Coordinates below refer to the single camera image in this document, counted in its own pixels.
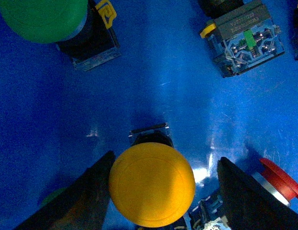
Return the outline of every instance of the blue panel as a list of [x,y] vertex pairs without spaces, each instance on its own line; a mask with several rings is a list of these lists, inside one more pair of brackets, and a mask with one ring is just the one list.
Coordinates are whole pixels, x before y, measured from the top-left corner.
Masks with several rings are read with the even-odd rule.
[[33,214],[59,171],[63,77],[53,45],[24,41],[0,16],[0,230]]
[[[0,17],[0,229],[12,229],[107,150],[120,155],[130,130],[163,122],[194,169],[193,206],[218,188],[221,156],[248,173],[267,157],[298,182],[294,6],[263,2],[286,54],[228,79],[198,35],[208,18],[197,0],[112,0],[122,56],[89,72],[74,71],[54,46],[22,40]],[[133,225],[111,203],[104,229]]]

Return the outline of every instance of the blue background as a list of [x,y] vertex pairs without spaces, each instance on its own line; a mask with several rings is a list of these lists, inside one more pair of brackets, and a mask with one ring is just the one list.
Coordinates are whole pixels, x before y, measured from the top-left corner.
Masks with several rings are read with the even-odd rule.
[[[263,2],[286,54],[228,79],[198,35],[208,18],[197,0],[112,0],[122,56],[89,72],[74,71],[54,45],[23,40],[0,15],[0,230],[16,227],[107,150],[120,155],[130,130],[162,122],[194,169],[192,207],[218,188],[221,156],[249,173],[264,156],[298,182],[295,1]],[[91,131],[98,137],[87,138]],[[298,213],[297,199],[292,209]],[[104,229],[132,228],[111,203]]]

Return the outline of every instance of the yellow button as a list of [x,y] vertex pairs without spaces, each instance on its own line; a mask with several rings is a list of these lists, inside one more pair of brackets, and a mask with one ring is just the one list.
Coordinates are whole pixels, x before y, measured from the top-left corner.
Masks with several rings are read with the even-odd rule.
[[188,210],[195,180],[189,163],[174,148],[144,143],[118,157],[110,171],[109,191],[125,218],[158,228],[175,222]]

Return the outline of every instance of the yellow clip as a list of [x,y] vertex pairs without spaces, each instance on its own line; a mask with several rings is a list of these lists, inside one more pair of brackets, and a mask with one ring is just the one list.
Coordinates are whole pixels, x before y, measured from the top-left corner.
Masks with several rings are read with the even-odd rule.
[[95,8],[101,15],[106,29],[112,27],[112,22],[116,18],[117,13],[109,0],[101,0]]
[[213,30],[217,28],[215,23],[208,25],[201,33],[201,38],[206,38]]

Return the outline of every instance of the green button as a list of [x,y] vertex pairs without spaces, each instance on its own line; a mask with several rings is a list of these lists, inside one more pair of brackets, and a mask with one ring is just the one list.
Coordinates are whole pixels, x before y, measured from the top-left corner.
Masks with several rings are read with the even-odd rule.
[[19,36],[37,43],[66,38],[81,23],[88,0],[0,0],[0,12]]

